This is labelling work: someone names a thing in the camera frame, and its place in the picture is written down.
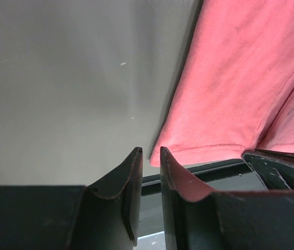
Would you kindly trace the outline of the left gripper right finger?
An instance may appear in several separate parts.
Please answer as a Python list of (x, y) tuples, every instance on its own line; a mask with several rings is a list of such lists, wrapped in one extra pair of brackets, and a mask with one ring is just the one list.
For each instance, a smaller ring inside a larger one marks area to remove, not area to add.
[(160, 153), (167, 249), (294, 249), (294, 190), (218, 191)]

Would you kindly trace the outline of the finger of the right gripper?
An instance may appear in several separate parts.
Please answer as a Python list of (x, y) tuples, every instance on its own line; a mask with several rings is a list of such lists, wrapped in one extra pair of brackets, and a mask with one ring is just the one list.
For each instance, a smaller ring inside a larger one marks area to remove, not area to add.
[(294, 153), (257, 149), (245, 151), (242, 160), (268, 190), (294, 190)]

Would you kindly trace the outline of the salmon pink t shirt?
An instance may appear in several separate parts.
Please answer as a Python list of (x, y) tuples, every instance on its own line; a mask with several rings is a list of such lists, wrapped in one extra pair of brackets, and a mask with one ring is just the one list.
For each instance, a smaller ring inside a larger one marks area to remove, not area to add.
[(294, 153), (294, 1), (204, 1), (167, 120), (181, 165)]

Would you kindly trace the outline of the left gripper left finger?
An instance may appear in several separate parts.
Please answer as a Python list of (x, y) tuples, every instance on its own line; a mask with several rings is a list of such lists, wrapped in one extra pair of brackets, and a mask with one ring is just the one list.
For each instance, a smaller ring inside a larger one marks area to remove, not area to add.
[(133, 249), (143, 150), (89, 186), (0, 185), (0, 249)]

